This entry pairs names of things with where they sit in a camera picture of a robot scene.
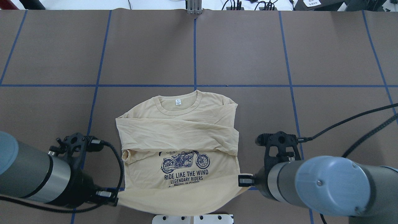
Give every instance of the t-shirt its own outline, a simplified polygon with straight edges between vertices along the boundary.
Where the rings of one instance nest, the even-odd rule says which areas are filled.
[[[156,96],[116,119],[125,166],[119,204],[154,214],[193,216],[222,207],[238,187],[237,104],[196,90]]]

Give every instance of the motorcycle print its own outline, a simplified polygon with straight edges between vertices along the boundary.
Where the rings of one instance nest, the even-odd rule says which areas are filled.
[[[164,173],[171,173],[176,169],[191,167],[194,154],[197,155],[195,163],[200,169],[209,167],[210,160],[206,154],[199,153],[198,151],[183,151],[177,155],[172,155],[171,158],[163,158],[161,170]]]

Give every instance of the black cable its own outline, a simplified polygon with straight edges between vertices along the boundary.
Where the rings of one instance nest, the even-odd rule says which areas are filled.
[[[326,223],[326,220],[325,220],[325,217],[323,217],[322,214],[320,214],[320,215],[321,215],[321,219],[322,219],[323,224],[327,224],[327,223]]]
[[[122,184],[122,180],[123,180],[123,173],[124,173],[124,167],[123,167],[123,161],[121,160],[121,158],[119,157],[119,154],[117,153],[115,147],[113,145],[111,145],[109,142],[107,141],[101,141],[103,143],[103,145],[108,146],[109,148],[112,149],[113,153],[115,154],[116,158],[117,158],[117,162],[119,163],[119,168],[120,168],[120,178],[119,178],[119,182],[117,184],[116,190],[115,190],[115,197],[117,197],[117,194],[120,190],[120,186]],[[20,204],[20,205],[24,205],[30,208],[37,208],[40,210],[44,210],[44,211],[49,211],[49,212],[58,212],[58,213],[82,213],[82,212],[88,212],[91,210],[94,210],[96,208],[101,207],[102,205],[106,204],[111,198],[106,198],[104,201],[100,202],[97,205],[94,205],[92,207],[89,208],[84,208],[84,209],[79,209],[79,210],[63,210],[63,209],[56,209],[56,208],[49,208],[49,207],[45,207],[45,206],[40,206],[40,205],[36,205],[36,204],[32,204],[29,202],[25,202],[25,201],[21,201],[18,199],[13,199],[13,198],[9,198],[9,197],[4,197],[4,196],[0,196],[0,200],[4,200],[4,201],[8,201],[8,202],[13,202],[16,204]]]
[[[226,5],[229,1],[230,1],[230,0],[226,0],[226,1],[225,1],[225,3],[224,3],[224,5],[222,6],[222,9],[221,9],[221,10],[224,9],[225,5]]]
[[[314,136],[312,136],[312,137],[308,137],[308,138],[306,138],[306,137],[299,137],[299,138],[297,139],[297,143],[303,143],[303,142],[307,142],[307,141],[312,141],[312,140],[316,139],[317,137],[321,136],[322,134],[324,134],[325,132],[329,131],[330,129],[335,128],[335,127],[337,127],[337,126],[339,126],[339,125],[342,125],[342,124],[344,124],[344,123],[346,123],[346,122],[349,122],[350,120],[359,118],[359,117],[361,117],[361,116],[363,116],[363,115],[371,114],[371,113],[374,113],[374,112],[377,112],[377,111],[386,110],[386,109],[393,108],[393,107],[397,107],[397,106],[398,106],[398,103],[396,103],[396,104],[391,104],[391,105],[387,105],[387,106],[382,106],[382,107],[379,107],[379,108],[376,108],[376,109],[373,109],[373,110],[368,110],[368,111],[362,112],[362,113],[360,113],[360,114],[357,114],[357,115],[355,115],[355,116],[352,116],[352,117],[350,117],[350,118],[347,118],[347,119],[345,119],[345,120],[342,120],[342,121],[340,121],[340,122],[338,122],[338,123],[336,123],[336,124],[334,124],[334,125],[332,125],[332,126],[326,128],[326,129],[324,129],[323,131],[319,132],[318,134],[316,134],[316,135],[314,135]]]
[[[349,149],[347,149],[347,151],[345,151],[345,153],[341,156],[346,158],[352,151],[354,151],[354,149],[356,147],[358,147],[362,142],[364,142],[366,139],[368,139],[369,137],[371,137],[372,135],[376,134],[378,131],[382,130],[383,128],[385,128],[387,125],[391,124],[393,121],[395,121],[398,118],[398,114],[395,114],[394,116],[392,116],[391,118],[389,118],[388,120],[386,120],[385,122],[383,122],[381,125],[377,126],[376,128],[374,128],[373,130],[371,130],[370,132],[366,133],[364,136],[362,136],[360,139],[358,139],[358,141],[356,141],[353,145],[351,145],[351,147]]]
[[[254,8],[254,11],[257,9],[257,7],[258,7],[258,5],[259,5],[260,3],[264,3],[264,8],[265,8],[265,5],[267,4],[265,1],[257,2],[256,7]]]

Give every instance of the round cap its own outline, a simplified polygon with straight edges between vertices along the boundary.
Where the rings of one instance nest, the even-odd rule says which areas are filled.
[[[295,177],[296,191],[309,208],[329,216],[357,216],[365,210],[371,188],[353,161],[319,156],[304,162]]]
[[[11,166],[17,155],[17,140],[8,133],[0,132],[0,175]]]

